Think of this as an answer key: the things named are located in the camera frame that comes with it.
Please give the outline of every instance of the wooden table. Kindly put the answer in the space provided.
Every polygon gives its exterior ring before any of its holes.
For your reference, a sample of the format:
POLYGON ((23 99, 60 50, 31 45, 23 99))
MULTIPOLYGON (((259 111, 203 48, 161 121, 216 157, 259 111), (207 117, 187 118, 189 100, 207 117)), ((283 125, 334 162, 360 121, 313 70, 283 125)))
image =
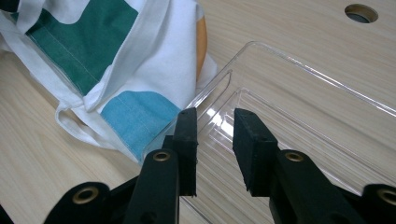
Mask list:
MULTIPOLYGON (((219 67, 251 40, 297 55, 319 71, 396 108, 396 2, 359 3, 377 21, 351 20, 356 1, 201 0, 209 53, 219 67)), ((54 101, 18 58, 0 52, 0 203, 15 223, 43 222, 64 193, 86 181, 115 188, 140 167, 117 151, 88 146, 54 120, 54 101)), ((395 133, 383 133, 393 136, 395 133)), ((182 223, 202 220, 187 207, 182 223)))

